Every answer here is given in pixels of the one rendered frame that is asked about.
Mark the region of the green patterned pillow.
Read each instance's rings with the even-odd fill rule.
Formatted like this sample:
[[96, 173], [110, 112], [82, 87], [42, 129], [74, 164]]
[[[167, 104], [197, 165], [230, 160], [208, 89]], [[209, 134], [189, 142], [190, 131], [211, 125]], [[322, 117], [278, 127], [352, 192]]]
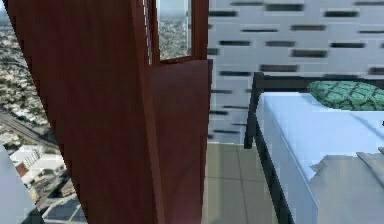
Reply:
[[349, 111], [384, 111], [384, 90], [357, 81], [314, 81], [309, 93], [323, 106]]

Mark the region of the red-brown wooden window frame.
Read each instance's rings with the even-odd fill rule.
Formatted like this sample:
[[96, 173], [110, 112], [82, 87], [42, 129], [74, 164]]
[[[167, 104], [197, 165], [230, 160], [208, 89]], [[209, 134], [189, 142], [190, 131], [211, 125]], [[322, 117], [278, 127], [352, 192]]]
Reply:
[[162, 60], [156, 0], [3, 0], [88, 224], [201, 224], [212, 62]]

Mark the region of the grey blanket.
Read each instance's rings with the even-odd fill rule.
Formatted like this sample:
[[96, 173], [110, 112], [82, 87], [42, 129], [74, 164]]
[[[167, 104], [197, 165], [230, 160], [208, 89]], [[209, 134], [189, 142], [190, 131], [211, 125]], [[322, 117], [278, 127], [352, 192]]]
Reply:
[[384, 147], [327, 155], [312, 169], [318, 224], [384, 224]]

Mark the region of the black-framed bed with pale-blue mattress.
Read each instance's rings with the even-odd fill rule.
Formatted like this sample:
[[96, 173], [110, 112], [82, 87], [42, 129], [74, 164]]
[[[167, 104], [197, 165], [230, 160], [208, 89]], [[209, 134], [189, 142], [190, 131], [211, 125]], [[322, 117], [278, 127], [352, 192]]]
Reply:
[[310, 179], [325, 156], [384, 147], [384, 111], [325, 107], [307, 89], [314, 81], [357, 81], [384, 90], [384, 79], [254, 74], [244, 146], [258, 150], [278, 224], [318, 224]]

